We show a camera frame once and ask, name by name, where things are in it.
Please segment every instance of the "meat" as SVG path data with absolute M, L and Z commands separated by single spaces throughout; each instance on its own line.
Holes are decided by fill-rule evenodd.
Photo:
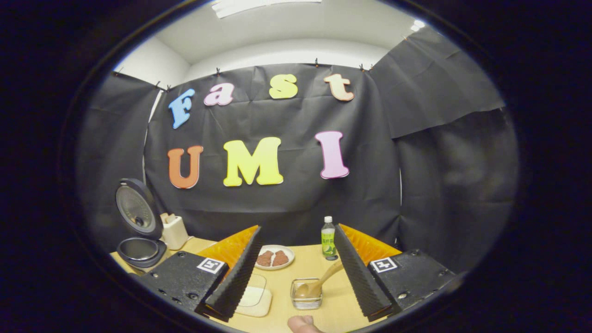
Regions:
M 279 250 L 275 253 L 274 263 L 272 264 L 272 266 L 283 265 L 286 262 L 288 262 L 288 260 L 288 256 L 286 256 L 286 254 L 283 251 Z
M 269 267 L 271 266 L 271 256 L 274 253 L 271 251 L 265 251 L 262 255 L 257 257 L 257 265 Z

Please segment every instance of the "black curtain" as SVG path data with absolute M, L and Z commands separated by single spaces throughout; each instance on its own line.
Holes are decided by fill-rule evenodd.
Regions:
M 346 90 L 354 93 L 353 100 L 332 96 L 323 78 L 334 73 L 350 80 Z M 296 96 L 272 99 L 270 79 L 278 74 L 297 77 Z M 234 84 L 234 100 L 225 106 L 204 105 L 210 88 L 223 82 Z M 195 95 L 189 119 L 173 129 L 168 105 L 190 88 Z M 347 177 L 320 176 L 323 155 L 314 136 L 328 130 L 343 133 L 340 146 L 350 170 Z M 242 140 L 252 154 L 264 137 L 281 139 L 278 165 L 284 182 L 225 187 L 224 143 Z M 195 145 L 204 148 L 199 181 L 190 189 L 178 189 L 169 181 L 167 152 Z M 145 158 L 146 177 L 162 209 L 182 216 L 190 235 L 220 240 L 258 224 L 267 244 L 317 244 L 323 217 L 331 215 L 336 223 L 390 244 L 394 241 L 400 206 L 398 161 L 368 72 L 342 66 L 269 65 L 187 82 L 160 100 L 149 124 Z M 181 174 L 189 174 L 187 153 Z
M 158 91 L 130 76 L 109 75 L 90 101 L 78 134 L 78 194 L 88 232 L 107 252 L 133 236 L 115 205 L 115 191 L 121 178 L 144 177 L 146 126 Z
M 396 45 L 371 76 L 393 138 L 505 106 L 470 55 L 429 27 Z
M 519 160 L 508 112 L 471 113 L 395 143 L 403 248 L 420 248 L 453 271 L 474 267 L 514 204 Z
M 350 80 L 346 90 L 353 100 L 337 100 L 323 81 L 336 73 Z M 269 95 L 278 74 L 297 77 L 296 96 Z M 234 85 L 234 100 L 205 105 L 210 88 L 220 83 Z M 174 129 L 169 104 L 188 89 L 195 90 L 189 119 Z M 409 36 L 371 71 L 255 66 L 174 87 L 158 102 L 144 146 L 156 93 L 148 83 L 110 76 L 82 130 L 80 191 L 91 232 L 107 251 L 131 236 L 113 196 L 119 178 L 143 178 L 142 151 L 159 210 L 182 216 L 190 235 L 215 241 L 258 224 L 267 244 L 317 244 L 323 216 L 332 215 L 388 244 L 399 237 L 403 250 L 420 248 L 464 271 L 487 252 L 513 205 L 519 163 L 504 102 L 465 52 L 429 28 Z M 328 130 L 343 133 L 347 177 L 320 176 L 323 155 L 314 136 Z M 264 137 L 281 139 L 284 182 L 224 186 L 223 145 L 242 140 L 253 153 Z M 176 188 L 167 152 L 196 145 L 204 148 L 199 181 Z M 186 152 L 181 174 L 189 174 Z

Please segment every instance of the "letter f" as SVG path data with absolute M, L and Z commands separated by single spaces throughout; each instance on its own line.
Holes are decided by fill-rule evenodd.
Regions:
M 174 101 L 170 102 L 169 108 L 173 111 L 173 129 L 179 128 L 189 119 L 189 114 L 185 113 L 185 110 L 191 109 L 190 97 L 195 95 L 195 90 L 189 89 L 185 91 L 181 96 L 177 97 Z

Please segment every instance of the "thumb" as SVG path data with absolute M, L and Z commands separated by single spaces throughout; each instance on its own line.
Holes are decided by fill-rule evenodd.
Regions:
M 288 327 L 293 333 L 322 333 L 313 325 L 312 316 L 293 316 L 288 319 Z

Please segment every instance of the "green label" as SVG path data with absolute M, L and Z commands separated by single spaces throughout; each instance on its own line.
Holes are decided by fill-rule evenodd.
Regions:
M 335 255 L 335 244 L 333 243 L 334 232 L 321 232 L 321 247 L 323 249 L 323 255 L 329 257 Z

